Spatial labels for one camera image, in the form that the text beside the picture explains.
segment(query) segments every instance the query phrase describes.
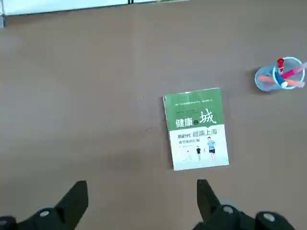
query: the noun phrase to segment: brown table surface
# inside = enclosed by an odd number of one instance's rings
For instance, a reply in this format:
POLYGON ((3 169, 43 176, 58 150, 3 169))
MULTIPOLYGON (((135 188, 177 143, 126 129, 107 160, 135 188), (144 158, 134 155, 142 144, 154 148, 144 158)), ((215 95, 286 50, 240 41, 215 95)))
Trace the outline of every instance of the brown table surface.
POLYGON ((14 16, 0 32, 0 215, 89 184, 78 229, 189 230, 196 180, 249 215, 307 225, 306 89, 255 70, 307 60, 305 1, 190 1, 14 16), (174 172, 161 97, 220 87, 230 166, 174 172))

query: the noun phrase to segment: marker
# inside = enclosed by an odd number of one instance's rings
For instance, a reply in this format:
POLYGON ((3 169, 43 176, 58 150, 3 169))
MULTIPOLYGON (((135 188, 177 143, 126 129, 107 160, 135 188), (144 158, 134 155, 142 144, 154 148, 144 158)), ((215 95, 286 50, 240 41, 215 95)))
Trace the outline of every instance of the marker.
POLYGON ((278 73, 282 74, 283 73, 283 65, 284 65, 284 59, 280 58, 277 60, 277 67, 278 67, 278 73))
POLYGON ((304 64, 300 65, 299 67, 295 68, 295 69, 292 69, 284 74, 282 74, 282 77, 283 78, 289 78, 291 77, 292 75, 295 75, 296 73, 302 71, 303 69, 306 69, 307 68, 307 62, 305 62, 304 64))
POLYGON ((278 73, 278 71, 275 72, 275 79, 277 83, 280 85, 280 87, 287 88, 288 82, 286 82, 283 77, 278 73))

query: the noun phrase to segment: clear plastic cup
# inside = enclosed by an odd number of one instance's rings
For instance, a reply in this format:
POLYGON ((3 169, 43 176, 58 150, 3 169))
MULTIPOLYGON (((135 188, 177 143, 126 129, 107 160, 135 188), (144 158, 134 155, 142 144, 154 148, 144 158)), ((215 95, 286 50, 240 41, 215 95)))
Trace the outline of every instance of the clear plastic cup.
MULTIPOLYGON (((302 64, 302 62, 295 58, 295 57, 284 57, 284 67, 283 67, 283 72, 286 73, 298 66, 300 66, 302 64)), ((296 86, 287 86, 285 88, 282 88, 275 77, 275 72, 276 72, 276 63, 271 64, 271 65, 267 65, 264 67, 261 67, 255 74, 255 83, 257 85, 257 87, 259 89, 261 89, 262 91, 272 91, 272 90, 291 90, 296 88, 296 86), (260 75, 266 75, 269 77, 272 77, 272 79, 274 80, 274 82, 267 82, 267 81, 261 81, 258 80, 258 76, 260 75)), ((295 81, 300 81, 302 82, 304 80, 304 76, 305 76, 305 70, 302 70, 294 75, 292 75, 291 77, 287 78, 287 79, 291 79, 291 80, 295 80, 295 81)))

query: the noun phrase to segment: green book cover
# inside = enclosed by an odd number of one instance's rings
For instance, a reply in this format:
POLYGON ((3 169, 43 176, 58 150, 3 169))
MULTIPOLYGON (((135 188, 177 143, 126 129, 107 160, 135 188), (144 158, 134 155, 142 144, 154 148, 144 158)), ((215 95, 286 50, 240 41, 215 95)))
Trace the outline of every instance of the green book cover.
POLYGON ((229 165, 219 88, 163 97, 174 170, 229 165))

